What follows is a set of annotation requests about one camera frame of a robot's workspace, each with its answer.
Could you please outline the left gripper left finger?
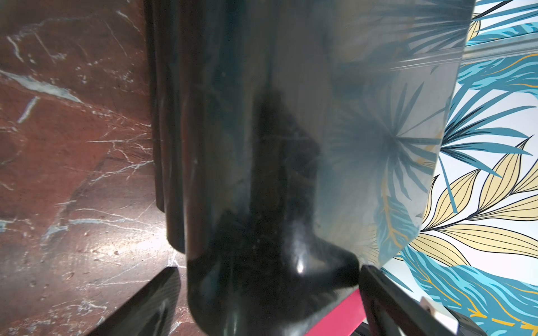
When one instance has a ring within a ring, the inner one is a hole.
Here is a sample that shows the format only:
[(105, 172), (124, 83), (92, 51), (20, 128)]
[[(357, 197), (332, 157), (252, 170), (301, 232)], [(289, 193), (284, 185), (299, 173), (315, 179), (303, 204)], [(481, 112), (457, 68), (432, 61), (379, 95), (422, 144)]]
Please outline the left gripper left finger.
[(181, 279), (177, 267), (166, 267), (90, 335), (169, 335)]

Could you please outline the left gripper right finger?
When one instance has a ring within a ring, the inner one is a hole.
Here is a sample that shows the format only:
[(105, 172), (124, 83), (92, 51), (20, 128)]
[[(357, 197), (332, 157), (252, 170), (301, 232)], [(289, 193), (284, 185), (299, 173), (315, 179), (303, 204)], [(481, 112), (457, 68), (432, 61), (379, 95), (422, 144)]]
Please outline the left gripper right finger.
[(359, 287), (372, 335), (454, 335), (378, 268), (363, 265)]

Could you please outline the pink top drawer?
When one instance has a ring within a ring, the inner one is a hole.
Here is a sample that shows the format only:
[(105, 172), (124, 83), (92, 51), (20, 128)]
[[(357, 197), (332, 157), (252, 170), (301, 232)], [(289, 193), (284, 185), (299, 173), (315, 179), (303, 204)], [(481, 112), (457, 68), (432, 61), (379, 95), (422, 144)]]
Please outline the pink top drawer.
[(367, 319), (359, 290), (350, 294), (305, 336), (350, 336)]

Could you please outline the black drawer cabinet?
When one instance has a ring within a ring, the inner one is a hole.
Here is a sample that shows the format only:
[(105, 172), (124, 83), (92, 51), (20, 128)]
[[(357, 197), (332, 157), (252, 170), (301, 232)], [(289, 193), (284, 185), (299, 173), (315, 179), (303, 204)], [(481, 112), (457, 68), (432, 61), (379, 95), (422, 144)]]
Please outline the black drawer cabinet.
[(473, 1), (145, 1), (156, 200), (206, 335), (307, 335), (420, 231)]

